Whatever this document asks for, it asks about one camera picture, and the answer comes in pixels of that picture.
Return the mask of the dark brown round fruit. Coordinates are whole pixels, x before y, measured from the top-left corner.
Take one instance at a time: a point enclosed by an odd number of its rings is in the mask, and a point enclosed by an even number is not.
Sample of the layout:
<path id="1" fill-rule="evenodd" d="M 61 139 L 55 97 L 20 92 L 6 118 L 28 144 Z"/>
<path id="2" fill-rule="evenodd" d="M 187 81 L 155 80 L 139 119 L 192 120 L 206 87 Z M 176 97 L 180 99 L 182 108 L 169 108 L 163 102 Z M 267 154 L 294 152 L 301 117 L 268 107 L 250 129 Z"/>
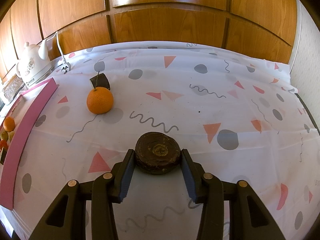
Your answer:
<path id="1" fill-rule="evenodd" d="M 181 158 L 176 140 L 160 132 L 143 134 L 136 143 L 135 153 L 138 168 L 152 175 L 171 172 Z"/>

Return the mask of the red tomato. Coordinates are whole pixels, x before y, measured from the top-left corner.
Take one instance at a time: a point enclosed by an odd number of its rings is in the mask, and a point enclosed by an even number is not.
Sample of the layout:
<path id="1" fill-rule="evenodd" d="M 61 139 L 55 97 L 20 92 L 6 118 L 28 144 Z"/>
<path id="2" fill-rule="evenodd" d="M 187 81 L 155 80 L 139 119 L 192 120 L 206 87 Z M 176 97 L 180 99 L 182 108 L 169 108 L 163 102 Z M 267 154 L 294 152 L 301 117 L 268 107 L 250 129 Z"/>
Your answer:
<path id="1" fill-rule="evenodd" d="M 8 150 L 8 144 L 5 140 L 0 141 L 0 150 L 2 151 L 3 149 L 5 149 L 6 151 Z"/>

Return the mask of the yellow green small fruit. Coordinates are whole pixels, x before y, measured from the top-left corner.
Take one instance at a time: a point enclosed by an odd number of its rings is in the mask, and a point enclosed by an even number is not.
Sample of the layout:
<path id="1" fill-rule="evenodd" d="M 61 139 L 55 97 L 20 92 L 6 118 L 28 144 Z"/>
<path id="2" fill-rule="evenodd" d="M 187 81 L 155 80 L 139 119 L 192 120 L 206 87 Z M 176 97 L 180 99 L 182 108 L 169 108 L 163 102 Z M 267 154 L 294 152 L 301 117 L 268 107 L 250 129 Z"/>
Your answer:
<path id="1" fill-rule="evenodd" d="M 7 131 L 1 132 L 1 134 L 0 134 L 0 139 L 1 139 L 1 140 L 4 140 L 4 141 L 8 141 L 9 135 L 8 135 Z"/>

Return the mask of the patterned white tablecloth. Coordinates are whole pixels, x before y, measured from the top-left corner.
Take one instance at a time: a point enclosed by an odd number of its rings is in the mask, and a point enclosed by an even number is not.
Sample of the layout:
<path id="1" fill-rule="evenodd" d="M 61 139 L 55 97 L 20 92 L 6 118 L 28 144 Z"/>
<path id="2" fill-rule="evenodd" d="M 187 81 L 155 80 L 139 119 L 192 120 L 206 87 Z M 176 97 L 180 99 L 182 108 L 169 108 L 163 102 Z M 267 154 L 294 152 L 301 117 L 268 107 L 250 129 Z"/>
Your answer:
<path id="1" fill-rule="evenodd" d="M 287 64 L 174 42 L 105 45 L 67 56 L 68 73 L 36 121 L 18 166 L 14 208 L 21 239 L 72 179 L 109 171 L 156 131 L 174 138 L 219 179 L 245 180 L 286 239 L 303 239 L 319 214 L 319 133 Z M 87 108 L 90 78 L 104 73 L 114 104 Z"/>

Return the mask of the orange fruit left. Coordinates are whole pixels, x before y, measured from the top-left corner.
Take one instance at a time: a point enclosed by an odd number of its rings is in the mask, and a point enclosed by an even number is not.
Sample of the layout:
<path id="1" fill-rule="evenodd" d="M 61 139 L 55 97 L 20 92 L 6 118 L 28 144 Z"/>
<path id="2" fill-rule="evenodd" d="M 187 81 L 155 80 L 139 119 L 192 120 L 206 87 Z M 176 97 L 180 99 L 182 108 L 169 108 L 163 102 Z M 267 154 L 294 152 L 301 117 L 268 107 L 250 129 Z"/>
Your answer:
<path id="1" fill-rule="evenodd" d="M 3 128 L 6 132 L 12 132 L 15 129 L 15 120 L 8 116 L 3 121 Z"/>

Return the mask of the orange fruit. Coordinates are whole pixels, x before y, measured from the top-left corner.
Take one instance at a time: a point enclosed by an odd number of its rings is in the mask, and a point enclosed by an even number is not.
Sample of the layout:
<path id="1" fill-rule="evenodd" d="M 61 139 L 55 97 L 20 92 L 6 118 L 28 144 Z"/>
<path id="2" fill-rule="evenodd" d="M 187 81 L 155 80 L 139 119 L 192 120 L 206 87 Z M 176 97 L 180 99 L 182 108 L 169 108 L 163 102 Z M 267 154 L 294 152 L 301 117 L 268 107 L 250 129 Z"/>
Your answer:
<path id="1" fill-rule="evenodd" d="M 15 120 L 8 116 L 3 121 L 3 128 L 6 132 L 12 132 L 15 129 Z"/>
<path id="2" fill-rule="evenodd" d="M 113 107 L 113 94 L 105 87 L 95 87 L 89 92 L 86 103 L 91 113 L 104 114 Z"/>

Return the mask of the pink rimmed white tray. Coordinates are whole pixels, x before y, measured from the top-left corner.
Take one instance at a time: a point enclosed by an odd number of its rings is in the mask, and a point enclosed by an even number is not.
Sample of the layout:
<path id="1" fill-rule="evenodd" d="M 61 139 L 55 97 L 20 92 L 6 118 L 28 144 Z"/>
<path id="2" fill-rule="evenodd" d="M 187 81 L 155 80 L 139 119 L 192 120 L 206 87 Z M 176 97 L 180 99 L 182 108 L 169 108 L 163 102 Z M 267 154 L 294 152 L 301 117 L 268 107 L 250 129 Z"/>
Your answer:
<path id="1" fill-rule="evenodd" d="M 15 134 L 4 159 L 1 174 L 1 206 L 8 210 L 14 207 L 16 174 L 29 134 L 57 88 L 53 78 L 42 81 L 23 92 L 7 113 L 7 116 L 16 119 Z"/>

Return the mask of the orange fruit right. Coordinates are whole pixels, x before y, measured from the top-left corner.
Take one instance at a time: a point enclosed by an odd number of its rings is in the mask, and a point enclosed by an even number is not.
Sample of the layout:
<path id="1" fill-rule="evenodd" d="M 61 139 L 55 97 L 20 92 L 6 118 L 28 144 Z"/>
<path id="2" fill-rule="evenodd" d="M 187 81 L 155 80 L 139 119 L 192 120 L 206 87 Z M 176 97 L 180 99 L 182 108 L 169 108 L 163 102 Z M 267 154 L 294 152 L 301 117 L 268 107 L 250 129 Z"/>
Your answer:
<path id="1" fill-rule="evenodd" d="M 95 87 L 89 92 L 86 103 L 91 113 L 104 114 L 113 107 L 113 94 L 105 87 Z"/>

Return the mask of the woven tissue box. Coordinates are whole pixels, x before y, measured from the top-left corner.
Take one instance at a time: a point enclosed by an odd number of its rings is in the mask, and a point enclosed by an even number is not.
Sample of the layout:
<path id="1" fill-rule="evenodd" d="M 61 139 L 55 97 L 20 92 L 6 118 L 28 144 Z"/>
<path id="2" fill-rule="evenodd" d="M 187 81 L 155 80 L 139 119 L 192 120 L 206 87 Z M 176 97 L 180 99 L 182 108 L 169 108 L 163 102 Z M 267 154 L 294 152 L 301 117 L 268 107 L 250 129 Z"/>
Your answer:
<path id="1" fill-rule="evenodd" d="M 1 86 L 1 100 L 6 104 L 10 104 L 17 93 L 24 87 L 23 80 L 14 74 L 9 80 Z"/>

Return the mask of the dark eggplant slice upper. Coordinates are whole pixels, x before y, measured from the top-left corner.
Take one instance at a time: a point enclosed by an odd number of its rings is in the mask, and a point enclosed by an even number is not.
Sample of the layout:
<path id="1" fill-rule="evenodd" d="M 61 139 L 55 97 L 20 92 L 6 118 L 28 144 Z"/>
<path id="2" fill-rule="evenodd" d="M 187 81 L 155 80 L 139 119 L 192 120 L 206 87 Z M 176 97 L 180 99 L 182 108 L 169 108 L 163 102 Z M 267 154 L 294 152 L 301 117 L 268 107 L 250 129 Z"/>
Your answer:
<path id="1" fill-rule="evenodd" d="M 104 87 L 108 90 L 111 90 L 108 78 L 104 73 L 98 73 L 96 76 L 90 78 L 90 82 L 93 88 Z"/>

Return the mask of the white ceramic electric kettle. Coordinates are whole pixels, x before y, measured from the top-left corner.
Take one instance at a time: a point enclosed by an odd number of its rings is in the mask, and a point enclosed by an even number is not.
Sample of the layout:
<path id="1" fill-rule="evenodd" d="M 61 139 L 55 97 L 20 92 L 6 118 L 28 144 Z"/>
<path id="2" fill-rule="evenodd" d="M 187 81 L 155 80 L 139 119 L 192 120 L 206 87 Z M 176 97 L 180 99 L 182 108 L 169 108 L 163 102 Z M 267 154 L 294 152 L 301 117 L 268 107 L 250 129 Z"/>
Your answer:
<path id="1" fill-rule="evenodd" d="M 16 63 L 16 75 L 29 88 L 52 68 L 47 49 L 47 39 L 40 45 L 25 42 L 22 57 Z"/>

